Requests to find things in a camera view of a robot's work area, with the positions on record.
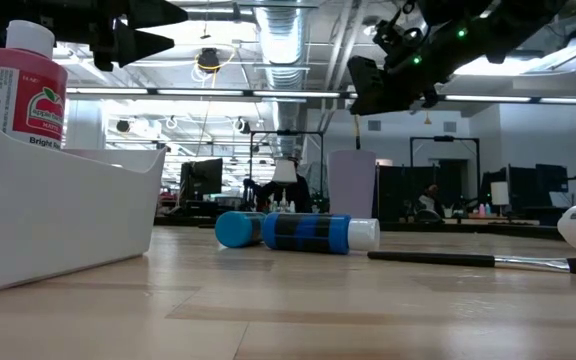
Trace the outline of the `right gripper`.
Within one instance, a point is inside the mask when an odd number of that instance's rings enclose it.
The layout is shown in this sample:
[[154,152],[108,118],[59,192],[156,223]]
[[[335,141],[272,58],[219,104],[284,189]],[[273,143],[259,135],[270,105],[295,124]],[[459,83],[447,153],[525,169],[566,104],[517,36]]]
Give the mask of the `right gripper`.
[[347,62],[357,95],[350,113],[404,111],[421,97],[427,107],[434,106],[438,102],[435,84],[473,58],[471,25],[467,20],[449,21],[431,32],[404,29],[395,19],[380,21],[373,41],[386,53],[383,68],[361,56]]

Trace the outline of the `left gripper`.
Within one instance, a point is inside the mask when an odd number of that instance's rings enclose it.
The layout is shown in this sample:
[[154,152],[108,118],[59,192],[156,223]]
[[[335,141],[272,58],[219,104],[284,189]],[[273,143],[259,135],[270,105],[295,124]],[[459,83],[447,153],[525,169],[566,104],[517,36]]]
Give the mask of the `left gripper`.
[[[125,15],[130,28],[116,20]],[[0,48],[13,20],[41,25],[61,42],[111,46],[113,35],[112,61],[124,67],[175,45],[134,29],[182,23],[188,13],[167,0],[0,0]]]

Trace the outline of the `lavender plastic cup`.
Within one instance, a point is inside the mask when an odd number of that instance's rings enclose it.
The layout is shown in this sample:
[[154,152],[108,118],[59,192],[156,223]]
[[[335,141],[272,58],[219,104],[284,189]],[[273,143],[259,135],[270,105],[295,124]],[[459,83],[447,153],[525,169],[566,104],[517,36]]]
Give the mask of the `lavender plastic cup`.
[[330,212],[371,218],[376,154],[366,150],[338,150],[328,154]]

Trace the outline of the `red paint bottle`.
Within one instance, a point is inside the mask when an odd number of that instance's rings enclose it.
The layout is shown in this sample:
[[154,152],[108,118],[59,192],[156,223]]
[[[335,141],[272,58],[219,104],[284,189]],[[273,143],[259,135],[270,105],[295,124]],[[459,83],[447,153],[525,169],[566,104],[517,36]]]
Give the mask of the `red paint bottle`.
[[25,20],[8,24],[0,48],[0,130],[49,149],[62,147],[67,71],[52,59],[55,36]]

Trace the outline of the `black brush white-tipped bristles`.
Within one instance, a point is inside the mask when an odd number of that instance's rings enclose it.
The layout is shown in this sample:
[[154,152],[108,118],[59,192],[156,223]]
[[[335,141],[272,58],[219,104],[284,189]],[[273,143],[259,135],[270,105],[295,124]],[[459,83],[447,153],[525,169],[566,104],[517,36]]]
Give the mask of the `black brush white-tipped bristles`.
[[576,275],[576,257],[535,258],[502,255],[370,251],[371,260],[481,268],[506,268]]

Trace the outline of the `small light blue paint bottle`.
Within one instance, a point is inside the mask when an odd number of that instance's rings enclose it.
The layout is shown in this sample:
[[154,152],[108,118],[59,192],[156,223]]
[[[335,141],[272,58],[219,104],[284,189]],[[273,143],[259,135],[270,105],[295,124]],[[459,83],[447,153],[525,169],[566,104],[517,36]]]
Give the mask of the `small light blue paint bottle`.
[[266,215],[259,212],[229,211],[217,218],[215,235],[228,248],[245,248],[262,242]]

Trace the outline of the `white plastic tray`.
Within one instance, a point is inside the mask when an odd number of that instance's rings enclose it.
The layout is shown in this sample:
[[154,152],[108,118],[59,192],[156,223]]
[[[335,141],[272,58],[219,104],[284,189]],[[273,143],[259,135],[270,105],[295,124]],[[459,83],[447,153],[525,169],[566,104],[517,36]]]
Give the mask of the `white plastic tray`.
[[49,150],[0,130],[0,290],[147,252],[164,160]]

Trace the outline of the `black ceiling-hung device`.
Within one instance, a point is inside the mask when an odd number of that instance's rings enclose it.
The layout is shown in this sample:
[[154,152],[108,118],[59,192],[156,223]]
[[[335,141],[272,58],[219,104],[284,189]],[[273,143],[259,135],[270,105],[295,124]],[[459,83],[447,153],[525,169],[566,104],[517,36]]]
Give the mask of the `black ceiling-hung device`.
[[229,45],[203,47],[195,55],[194,67],[205,74],[216,74],[230,64],[236,55],[237,49]]

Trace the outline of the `long ceiling light strip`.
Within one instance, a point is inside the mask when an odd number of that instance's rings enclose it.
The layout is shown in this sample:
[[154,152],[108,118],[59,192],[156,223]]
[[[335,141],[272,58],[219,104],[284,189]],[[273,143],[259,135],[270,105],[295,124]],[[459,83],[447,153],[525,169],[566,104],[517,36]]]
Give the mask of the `long ceiling light strip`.
[[[354,92],[339,91],[290,91],[290,90],[236,90],[212,88],[119,88],[119,87],[70,87],[70,96],[112,97],[222,97],[222,98],[270,98],[270,99],[334,99],[356,100]],[[576,105],[576,97],[496,96],[439,94],[437,99],[446,102],[466,103],[515,103],[542,105]]]

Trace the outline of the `person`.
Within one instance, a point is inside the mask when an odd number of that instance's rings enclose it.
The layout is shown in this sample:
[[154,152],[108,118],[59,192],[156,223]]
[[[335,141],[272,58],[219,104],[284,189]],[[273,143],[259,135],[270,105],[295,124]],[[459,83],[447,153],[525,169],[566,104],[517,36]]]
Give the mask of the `person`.
[[438,197],[438,186],[426,186],[415,203],[415,219],[421,222],[440,223],[444,220],[444,207]]
[[261,187],[257,187],[257,209],[261,210],[269,204],[269,197],[274,196],[275,201],[286,200],[288,203],[295,203],[297,213],[310,213],[312,211],[312,201],[307,180],[296,173],[296,183],[286,185],[271,181]]

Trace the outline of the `ceiling light panel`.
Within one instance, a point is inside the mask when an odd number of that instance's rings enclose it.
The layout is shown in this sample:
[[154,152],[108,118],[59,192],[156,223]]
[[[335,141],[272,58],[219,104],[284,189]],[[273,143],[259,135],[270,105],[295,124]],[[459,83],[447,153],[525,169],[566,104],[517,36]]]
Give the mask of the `ceiling light panel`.
[[480,57],[459,67],[455,75],[472,76],[532,76],[576,74],[576,38],[560,50],[547,55],[529,55],[518,51],[509,55],[503,63],[496,64]]

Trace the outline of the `blue glue stick near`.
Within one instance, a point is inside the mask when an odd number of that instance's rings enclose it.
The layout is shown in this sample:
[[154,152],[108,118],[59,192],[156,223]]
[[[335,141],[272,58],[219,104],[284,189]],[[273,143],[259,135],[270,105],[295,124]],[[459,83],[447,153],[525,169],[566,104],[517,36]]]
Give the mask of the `blue glue stick near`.
[[376,251],[380,246],[377,219],[315,213],[270,213],[262,224],[262,239],[270,249],[348,255]]

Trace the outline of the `black background monitor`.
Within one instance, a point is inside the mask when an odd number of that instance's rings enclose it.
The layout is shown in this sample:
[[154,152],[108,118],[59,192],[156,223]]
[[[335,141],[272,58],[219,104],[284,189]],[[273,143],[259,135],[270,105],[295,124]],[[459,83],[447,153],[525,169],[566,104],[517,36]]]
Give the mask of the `black background monitor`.
[[222,192],[223,160],[221,158],[182,164],[180,197],[202,201],[204,195]]
[[543,192],[568,192],[567,168],[560,165],[536,164],[538,185]]

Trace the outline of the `white table lamp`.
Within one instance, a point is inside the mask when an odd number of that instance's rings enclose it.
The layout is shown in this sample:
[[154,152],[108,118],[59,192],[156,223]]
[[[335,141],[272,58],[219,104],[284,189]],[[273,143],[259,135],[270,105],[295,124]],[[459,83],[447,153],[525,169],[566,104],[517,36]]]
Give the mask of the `white table lamp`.
[[491,187],[491,202],[496,206],[505,206],[510,204],[509,186],[505,181],[492,182]]

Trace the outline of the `black background rig frame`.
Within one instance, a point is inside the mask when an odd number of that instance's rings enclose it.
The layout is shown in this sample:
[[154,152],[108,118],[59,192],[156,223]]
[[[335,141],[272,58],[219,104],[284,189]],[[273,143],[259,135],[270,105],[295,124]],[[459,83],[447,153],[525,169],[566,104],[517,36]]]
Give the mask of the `black background rig frame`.
[[476,197],[474,199],[470,199],[466,201],[466,204],[472,202],[472,201],[477,201],[479,199],[479,196],[481,194],[481,190],[480,190],[480,185],[481,185],[481,180],[482,180],[482,174],[481,174],[481,155],[480,155],[480,139],[479,138],[475,138],[475,137],[454,137],[454,136],[450,136],[450,135],[438,135],[438,136],[413,136],[409,138],[409,166],[408,166],[408,172],[409,172],[409,178],[410,178],[410,184],[414,185],[416,184],[416,180],[415,180],[415,164],[414,164],[414,158],[415,158],[415,149],[414,147],[414,142],[416,140],[421,140],[421,141],[433,141],[433,142],[442,142],[442,143],[449,143],[449,142],[461,142],[462,145],[466,148],[469,149],[467,146],[465,146],[463,144],[464,141],[470,141],[473,142],[475,144],[475,163],[476,163]]
[[[258,183],[256,183],[253,179],[252,179],[252,157],[253,157],[253,143],[255,140],[255,137],[257,134],[263,134],[263,135],[276,135],[278,138],[281,137],[289,137],[289,138],[296,138],[302,135],[318,135],[320,137],[321,140],[323,140],[323,133],[321,132],[310,132],[310,131],[299,131],[299,130],[289,130],[289,129],[283,129],[283,130],[276,130],[276,131],[255,131],[253,130],[250,135],[249,135],[249,145],[250,145],[250,149],[249,149],[249,157],[250,157],[250,161],[251,164],[249,166],[249,170],[250,170],[250,174],[247,178],[244,178],[244,189],[245,192],[247,191],[252,191],[252,194],[254,195],[254,198],[257,200],[257,194],[256,194],[256,190],[257,187],[261,187],[263,185],[259,185]],[[294,164],[295,164],[295,170],[296,173],[298,173],[298,167],[299,167],[299,162],[300,160],[294,156],[294,155],[289,155],[286,157],[282,157],[282,158],[278,158],[278,159],[287,159],[287,160],[291,160]],[[294,204],[294,212],[295,211],[295,203],[294,202],[290,202],[288,203],[286,200],[283,200],[284,203],[287,203],[288,205]],[[261,210],[264,210],[266,208],[268,208],[270,205],[265,205]]]

